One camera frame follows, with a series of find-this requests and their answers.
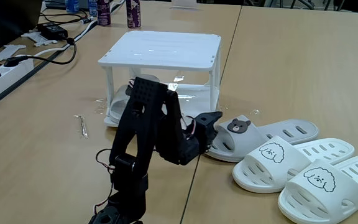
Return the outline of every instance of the white slide sandal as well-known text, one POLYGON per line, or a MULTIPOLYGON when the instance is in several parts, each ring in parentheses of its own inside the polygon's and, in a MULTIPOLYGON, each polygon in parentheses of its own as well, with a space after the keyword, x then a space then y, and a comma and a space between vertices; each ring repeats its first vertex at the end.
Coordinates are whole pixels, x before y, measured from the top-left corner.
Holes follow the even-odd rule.
POLYGON ((295 223, 339 223, 358 210, 358 156, 331 166, 316 160, 285 186, 281 212, 295 223))
POLYGON ((292 146, 274 136, 236 164, 232 175, 240 187, 251 192, 279 192, 292 177, 316 159, 337 164, 353 153, 354 147, 339 139, 319 139, 292 146))
POLYGON ((318 128, 310 121, 288 119, 256 127, 240 115, 216 127, 218 135, 207 155, 227 162, 239 162, 246 154, 273 136, 280 136, 290 144, 299 144, 317 138, 318 128))

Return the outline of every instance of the table surface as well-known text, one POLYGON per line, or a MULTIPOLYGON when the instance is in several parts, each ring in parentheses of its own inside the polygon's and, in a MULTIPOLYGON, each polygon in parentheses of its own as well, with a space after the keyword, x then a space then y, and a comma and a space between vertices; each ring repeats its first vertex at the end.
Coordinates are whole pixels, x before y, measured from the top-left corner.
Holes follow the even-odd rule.
MULTIPOLYGON (((145 1, 141 7, 142 30, 220 35, 224 65, 240 6, 184 10, 145 1)), ((94 157, 111 147, 115 129, 105 127, 105 110, 96 102, 106 97, 106 76, 97 61, 128 30, 121 7, 112 26, 97 26, 78 41, 73 63, 47 65, 0 101, 0 223, 88 223, 92 205, 107 197, 109 176, 94 157), (89 139, 81 138, 75 114, 85 116, 89 139)), ((57 60, 71 55, 68 49, 57 60)), ((135 143, 128 147, 131 154, 135 150, 135 143)), ((107 161, 108 153, 101 159, 107 161)), ((145 223, 180 222, 196 162, 176 166, 153 156, 145 223)))
MULTIPOLYGON (((222 37, 221 121, 239 114, 256 125, 307 119, 321 138, 348 141, 358 154, 358 14, 240 8, 202 4, 191 11, 142 2, 142 30, 222 37)), ((98 100, 106 97, 106 80, 97 60, 128 31, 126 10, 112 21, 78 42, 73 63, 47 65, 0 101, 0 223, 87 223, 92 204, 106 198, 108 173, 94 155, 111 147, 115 129, 103 124, 98 100), (85 116, 89 139, 81 138, 75 114, 85 116)), ((166 82, 178 75, 192 83, 208 79, 149 72, 164 74, 166 82)), ((126 70, 114 69, 120 73, 116 86, 127 81, 126 70)), ((133 142, 128 151, 135 149, 133 142)), ((180 223, 185 209, 183 223, 290 223, 277 207, 278 194, 242 190, 231 177, 233 167, 206 156, 176 166, 155 154, 142 220, 180 223)), ((344 223, 358 223, 358 212, 344 223)))
MULTIPOLYGON (((343 139, 358 155, 358 14, 243 7, 219 104, 221 121, 312 121, 319 138, 343 139)), ((291 223, 278 193, 233 181, 234 165, 201 157, 183 223, 291 223)), ((358 212, 343 223, 358 223, 358 212)))

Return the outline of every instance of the cartoon dog print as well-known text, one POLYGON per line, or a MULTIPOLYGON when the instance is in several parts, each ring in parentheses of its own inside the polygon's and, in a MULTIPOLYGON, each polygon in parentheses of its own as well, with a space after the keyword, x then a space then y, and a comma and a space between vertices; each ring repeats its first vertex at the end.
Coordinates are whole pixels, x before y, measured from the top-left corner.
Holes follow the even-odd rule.
POLYGON ((248 126, 251 124, 251 121, 241 121, 237 118, 234 118, 230 124, 227 126, 227 130, 241 134, 247 131, 248 126))
POLYGON ((277 143, 269 143, 259 148, 260 153, 266 159, 271 159, 276 163, 281 163, 284 160, 284 149, 277 143))
POLYGON ((306 171, 303 174, 315 187, 324 189, 326 192, 333 192, 335 189, 335 178, 333 174, 321 167, 306 171))

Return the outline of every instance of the robotic arm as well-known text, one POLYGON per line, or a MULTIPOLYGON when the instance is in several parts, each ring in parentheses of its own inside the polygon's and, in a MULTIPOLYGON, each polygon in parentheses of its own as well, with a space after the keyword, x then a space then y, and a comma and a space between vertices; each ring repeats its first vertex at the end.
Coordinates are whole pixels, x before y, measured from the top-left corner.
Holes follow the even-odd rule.
POLYGON ((117 193, 92 217, 89 224, 127 224, 142 218, 146 211, 150 160, 154 147, 165 160, 187 165, 206 152, 217 135, 213 125, 222 112, 202 113, 182 130, 178 94, 168 86, 137 77, 131 97, 121 116, 112 144, 109 163, 114 166, 111 183, 117 193), (167 114, 162 111, 166 106, 167 114), (126 154, 137 136, 137 155, 126 154))

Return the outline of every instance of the can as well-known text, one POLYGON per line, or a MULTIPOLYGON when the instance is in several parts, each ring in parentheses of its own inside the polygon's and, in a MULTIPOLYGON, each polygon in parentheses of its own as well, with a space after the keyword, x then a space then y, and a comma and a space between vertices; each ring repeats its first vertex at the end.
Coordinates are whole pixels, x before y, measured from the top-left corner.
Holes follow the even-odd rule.
POLYGON ((109 0, 98 0, 98 24, 101 26, 108 26, 111 24, 109 0))
POLYGON ((88 0, 88 9, 90 16, 98 15, 98 0, 88 0))
POLYGON ((78 0, 65 0, 66 3, 66 12, 68 13, 77 13, 80 10, 80 5, 78 0))
POLYGON ((140 0, 127 0, 128 28, 140 27, 140 0))

